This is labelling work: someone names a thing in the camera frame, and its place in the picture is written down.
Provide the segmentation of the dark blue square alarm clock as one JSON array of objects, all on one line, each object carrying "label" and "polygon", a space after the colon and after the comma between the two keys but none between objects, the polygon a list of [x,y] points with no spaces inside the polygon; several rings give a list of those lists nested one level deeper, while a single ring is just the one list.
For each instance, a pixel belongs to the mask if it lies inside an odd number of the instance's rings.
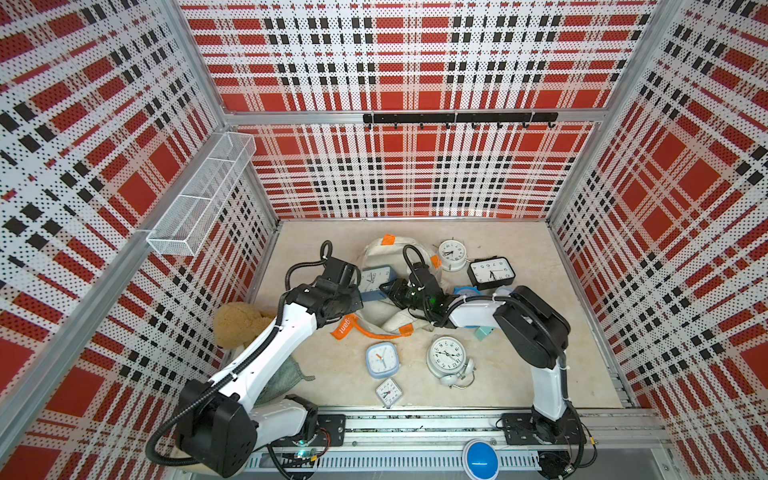
[{"label": "dark blue square alarm clock", "polygon": [[388,265],[366,268],[361,271],[359,291],[364,303],[384,300],[387,295],[380,287],[396,279],[396,272]]}]

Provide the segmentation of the beige canvas bag orange handles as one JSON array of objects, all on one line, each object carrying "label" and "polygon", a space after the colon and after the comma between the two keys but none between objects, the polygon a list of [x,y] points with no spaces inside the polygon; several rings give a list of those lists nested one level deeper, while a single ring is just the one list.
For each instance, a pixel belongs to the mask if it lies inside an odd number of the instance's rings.
[{"label": "beige canvas bag orange handles", "polygon": [[358,256],[363,307],[337,324],[332,332],[335,339],[342,340],[354,330],[376,340],[392,340],[408,337],[418,330],[434,330],[419,307],[400,306],[380,289],[389,281],[408,279],[410,270],[403,257],[407,245],[414,246],[424,257],[431,274],[436,278],[442,276],[441,260],[433,247],[404,236],[385,235],[373,240]]}]

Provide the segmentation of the blue round twin-bell alarm clock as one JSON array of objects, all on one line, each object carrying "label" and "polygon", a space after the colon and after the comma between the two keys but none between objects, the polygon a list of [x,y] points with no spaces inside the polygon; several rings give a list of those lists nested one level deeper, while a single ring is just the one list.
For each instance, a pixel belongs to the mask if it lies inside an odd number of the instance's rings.
[{"label": "blue round twin-bell alarm clock", "polygon": [[467,287],[455,287],[453,290],[453,294],[457,296],[473,297],[473,296],[479,296],[481,292],[475,287],[467,286]]}]

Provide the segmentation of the black and white round clock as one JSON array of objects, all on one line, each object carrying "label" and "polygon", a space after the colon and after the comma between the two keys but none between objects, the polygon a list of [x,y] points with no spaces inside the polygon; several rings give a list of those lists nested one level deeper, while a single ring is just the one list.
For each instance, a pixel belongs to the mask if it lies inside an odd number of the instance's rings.
[{"label": "black and white round clock", "polygon": [[446,272],[460,271],[468,264],[467,247],[460,241],[448,239],[442,241],[437,249],[441,269]]}]

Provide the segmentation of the white twin-bell small clock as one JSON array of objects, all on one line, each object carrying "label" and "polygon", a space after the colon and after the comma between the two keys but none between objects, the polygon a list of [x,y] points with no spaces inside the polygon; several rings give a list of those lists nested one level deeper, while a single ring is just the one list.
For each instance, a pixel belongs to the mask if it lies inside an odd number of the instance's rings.
[{"label": "white twin-bell small clock", "polygon": [[464,345],[454,337],[436,338],[427,350],[426,364],[432,375],[445,387],[463,390],[475,382],[475,361],[468,356]]}]

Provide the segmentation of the teal small clock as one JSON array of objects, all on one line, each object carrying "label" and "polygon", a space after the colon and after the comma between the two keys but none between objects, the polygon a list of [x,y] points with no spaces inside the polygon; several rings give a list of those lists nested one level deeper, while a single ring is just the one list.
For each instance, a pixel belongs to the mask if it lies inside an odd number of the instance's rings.
[{"label": "teal small clock", "polygon": [[474,336],[477,340],[483,341],[486,339],[494,329],[492,327],[477,327],[474,331]]}]

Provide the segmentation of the light blue square alarm clock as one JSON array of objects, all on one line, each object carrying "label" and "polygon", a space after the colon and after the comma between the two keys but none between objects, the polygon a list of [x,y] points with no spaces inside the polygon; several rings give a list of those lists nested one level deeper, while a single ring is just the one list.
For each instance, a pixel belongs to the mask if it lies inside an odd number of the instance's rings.
[{"label": "light blue square alarm clock", "polygon": [[375,379],[394,376],[400,369],[397,347],[392,342],[371,345],[365,352],[366,369]]}]

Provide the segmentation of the black rectangular alarm clock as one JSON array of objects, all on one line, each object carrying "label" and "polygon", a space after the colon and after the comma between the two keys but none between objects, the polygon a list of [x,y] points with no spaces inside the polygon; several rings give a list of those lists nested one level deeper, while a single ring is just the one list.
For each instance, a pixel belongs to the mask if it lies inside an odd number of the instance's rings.
[{"label": "black rectangular alarm clock", "polygon": [[471,261],[468,276],[471,284],[480,291],[509,286],[516,279],[516,273],[509,260],[500,256]]}]

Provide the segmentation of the small white square clock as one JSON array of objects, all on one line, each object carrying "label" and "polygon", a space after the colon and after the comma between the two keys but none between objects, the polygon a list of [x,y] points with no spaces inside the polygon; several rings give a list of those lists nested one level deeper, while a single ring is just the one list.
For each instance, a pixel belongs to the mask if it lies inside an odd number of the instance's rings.
[{"label": "small white square clock", "polygon": [[376,389],[375,394],[384,408],[393,407],[402,397],[403,391],[393,378],[387,378]]}]

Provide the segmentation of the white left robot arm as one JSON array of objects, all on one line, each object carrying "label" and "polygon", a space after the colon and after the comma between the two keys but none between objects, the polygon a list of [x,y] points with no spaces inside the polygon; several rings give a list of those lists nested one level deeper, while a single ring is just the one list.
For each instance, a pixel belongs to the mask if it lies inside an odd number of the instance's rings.
[{"label": "white left robot arm", "polygon": [[308,436],[314,404],[288,395],[262,409],[257,400],[278,369],[316,330],[363,306],[360,269],[329,254],[309,284],[287,286],[276,317],[233,361],[207,381],[182,388],[174,414],[149,437],[146,458],[159,466],[202,465],[221,478],[238,474],[256,450]]}]

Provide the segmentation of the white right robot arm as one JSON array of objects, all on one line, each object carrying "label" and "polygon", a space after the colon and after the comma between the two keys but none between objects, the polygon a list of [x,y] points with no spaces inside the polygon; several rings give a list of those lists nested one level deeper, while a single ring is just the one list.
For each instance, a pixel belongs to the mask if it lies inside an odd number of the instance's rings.
[{"label": "white right robot arm", "polygon": [[491,295],[448,295],[423,267],[409,279],[395,279],[379,290],[403,310],[414,309],[434,327],[488,327],[504,334],[531,367],[531,430],[542,444],[554,444],[580,421],[568,391],[567,356],[571,326],[533,290],[494,283]]}]

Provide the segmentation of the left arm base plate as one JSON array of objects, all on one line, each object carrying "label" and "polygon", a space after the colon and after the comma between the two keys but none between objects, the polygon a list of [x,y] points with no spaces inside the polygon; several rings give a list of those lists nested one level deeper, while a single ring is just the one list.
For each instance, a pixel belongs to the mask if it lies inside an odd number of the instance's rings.
[{"label": "left arm base plate", "polygon": [[311,435],[301,433],[283,437],[273,442],[274,447],[340,447],[344,444],[347,416],[344,414],[319,414]]}]

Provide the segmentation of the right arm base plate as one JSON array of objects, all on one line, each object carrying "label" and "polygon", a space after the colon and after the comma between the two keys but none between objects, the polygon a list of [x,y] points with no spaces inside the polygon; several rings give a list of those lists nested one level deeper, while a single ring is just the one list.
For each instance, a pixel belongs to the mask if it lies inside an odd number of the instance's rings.
[{"label": "right arm base plate", "polygon": [[587,442],[581,424],[566,410],[557,421],[535,411],[505,413],[497,427],[507,445],[562,445],[576,446]]}]

